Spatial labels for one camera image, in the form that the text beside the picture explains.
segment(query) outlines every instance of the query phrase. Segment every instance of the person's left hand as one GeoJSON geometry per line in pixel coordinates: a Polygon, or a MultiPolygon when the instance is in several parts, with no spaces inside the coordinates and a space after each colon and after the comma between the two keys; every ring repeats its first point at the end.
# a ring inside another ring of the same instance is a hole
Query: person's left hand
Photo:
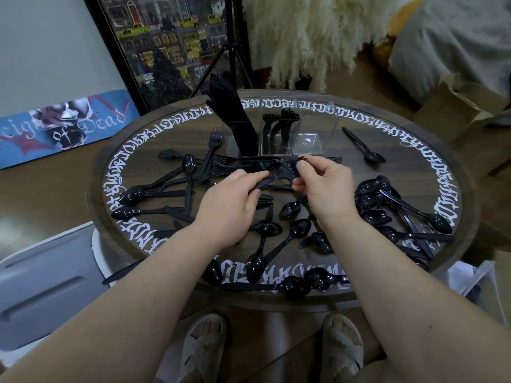
{"type": "Polygon", "coordinates": [[[250,190],[268,174],[242,169],[231,173],[206,192],[192,225],[219,251],[239,242],[252,224],[261,195],[259,189],[250,190]]]}

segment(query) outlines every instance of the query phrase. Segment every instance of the round wooden table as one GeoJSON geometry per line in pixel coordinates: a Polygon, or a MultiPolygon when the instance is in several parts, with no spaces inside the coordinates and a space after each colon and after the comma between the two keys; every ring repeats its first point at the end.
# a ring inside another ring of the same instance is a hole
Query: round wooden table
{"type": "MultiPolygon", "coordinates": [[[[285,107],[294,97],[302,113],[317,116],[319,127],[322,118],[328,122],[335,117],[338,124],[324,155],[341,156],[342,163],[353,170],[355,185],[384,174],[403,200],[424,212],[438,212],[451,222],[456,241],[447,245],[431,243],[435,259],[429,265],[433,271],[449,268],[469,247],[480,220],[475,185],[450,147],[434,135],[385,110],[330,95],[290,90],[241,90],[240,97],[256,131],[259,130],[260,115],[267,107],[285,107]],[[335,104],[333,110],[326,110],[329,102],[335,104]],[[343,126],[356,133],[371,150],[382,154],[387,163],[378,167],[368,165],[360,149],[342,132],[343,126]]],[[[115,220],[110,213],[118,208],[119,194],[126,188],[151,183],[180,166],[180,160],[158,159],[161,150],[173,148],[181,154],[192,153],[197,158],[206,154],[211,130],[222,127],[218,116],[205,104],[206,98],[202,95],[186,99],[144,115],[112,137],[99,154],[93,168],[87,202],[101,236],[120,255],[142,259],[165,241],[154,238],[155,231],[173,229],[172,218],[166,214],[115,220]]],[[[217,153],[226,154],[225,148],[220,147],[217,153]]],[[[170,189],[184,188],[185,185],[181,184],[170,189]]],[[[195,191],[192,215],[197,212],[206,189],[197,187],[195,191]]],[[[264,193],[274,197],[273,221],[284,228],[281,235],[266,240],[264,252],[268,253],[289,232],[291,222],[278,220],[277,214],[285,203],[295,200],[297,194],[283,190],[265,190],[264,193]]],[[[137,207],[182,207],[183,202],[184,198],[152,198],[144,200],[137,207]]],[[[254,222],[262,220],[265,215],[265,209],[257,211],[254,222]]],[[[307,210],[302,207],[298,218],[307,216],[307,210]]],[[[411,212],[409,216],[420,231],[431,231],[425,220],[411,212]]],[[[389,225],[398,231],[408,231],[395,214],[389,225]]],[[[342,264],[338,263],[335,255],[323,255],[314,246],[298,250],[299,242],[300,239],[292,241],[270,263],[263,276],[264,283],[278,283],[288,275],[301,276],[308,268],[317,266],[325,267],[332,273],[342,272],[342,264]]],[[[220,253],[217,259],[221,264],[224,282],[243,281],[246,260],[256,251],[258,243],[259,235],[249,232],[239,245],[220,253]]],[[[404,244],[411,247],[414,242],[407,240],[404,244]]],[[[326,292],[313,290],[302,300],[290,300],[272,291],[226,292],[202,280],[197,284],[197,289],[211,293],[222,303],[250,309],[322,311],[343,309],[357,303],[349,287],[337,285],[332,285],[326,292]]]]}

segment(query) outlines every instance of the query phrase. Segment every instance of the sandal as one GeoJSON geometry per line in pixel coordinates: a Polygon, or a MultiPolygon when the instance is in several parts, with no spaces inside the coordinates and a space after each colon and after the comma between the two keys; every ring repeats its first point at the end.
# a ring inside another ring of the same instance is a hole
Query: sandal
{"type": "Polygon", "coordinates": [[[177,381],[181,381],[193,371],[199,371],[204,383],[215,383],[217,381],[218,369],[220,368],[226,335],[227,325],[222,316],[212,313],[198,319],[190,327],[184,340],[181,367],[177,381]],[[213,320],[220,321],[220,331],[195,339],[192,335],[195,328],[204,322],[213,320]]]}
{"type": "Polygon", "coordinates": [[[357,327],[349,319],[339,313],[328,315],[323,322],[323,350],[320,383],[332,383],[343,369],[354,375],[364,366],[364,345],[357,327]],[[356,345],[340,329],[334,328],[334,319],[342,319],[358,338],[356,345]]]}

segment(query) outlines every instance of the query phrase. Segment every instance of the tripod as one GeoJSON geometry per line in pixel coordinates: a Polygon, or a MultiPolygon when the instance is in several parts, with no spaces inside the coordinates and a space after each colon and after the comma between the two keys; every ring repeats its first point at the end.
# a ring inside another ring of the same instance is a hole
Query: tripod
{"type": "MultiPolygon", "coordinates": [[[[222,57],[225,51],[229,51],[229,69],[230,69],[230,78],[231,83],[234,88],[236,88],[236,59],[238,59],[238,63],[240,64],[241,73],[246,81],[246,84],[253,89],[252,79],[250,78],[249,71],[251,71],[250,63],[247,61],[245,55],[242,51],[240,51],[240,45],[238,42],[234,41],[234,25],[233,25],[233,0],[225,0],[225,9],[226,9],[226,17],[227,17],[227,43],[222,44],[222,48],[218,52],[218,54],[213,59],[213,63],[211,63],[208,69],[200,78],[199,83],[195,86],[190,98],[197,94],[197,91],[204,84],[204,81],[208,78],[209,74],[218,63],[220,58],[222,57]]],[[[239,20],[239,13],[241,12],[241,5],[237,4],[236,0],[234,1],[234,14],[236,18],[236,23],[239,26],[241,20],[239,20]]]]}

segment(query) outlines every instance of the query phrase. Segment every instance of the pampas grass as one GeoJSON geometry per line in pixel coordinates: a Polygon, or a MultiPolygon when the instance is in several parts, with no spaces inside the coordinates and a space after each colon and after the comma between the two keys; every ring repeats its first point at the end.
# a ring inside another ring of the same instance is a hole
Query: pampas grass
{"type": "Polygon", "coordinates": [[[300,74],[327,88],[327,71],[346,64],[368,42],[387,34],[397,0],[243,0],[250,50],[275,49],[269,83],[294,88],[300,74]]]}

